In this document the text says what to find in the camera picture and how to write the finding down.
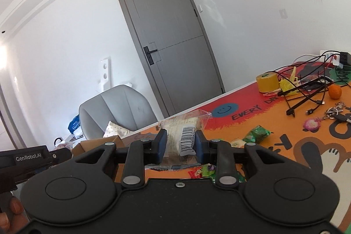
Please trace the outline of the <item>person's left hand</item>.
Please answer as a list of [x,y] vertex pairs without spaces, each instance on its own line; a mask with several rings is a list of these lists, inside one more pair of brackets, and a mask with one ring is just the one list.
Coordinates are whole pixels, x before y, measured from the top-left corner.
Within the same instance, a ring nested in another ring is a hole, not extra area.
[[11,197],[8,209],[11,218],[8,217],[7,213],[1,213],[1,231],[2,233],[17,233],[29,223],[29,220],[24,212],[21,201],[17,197]]

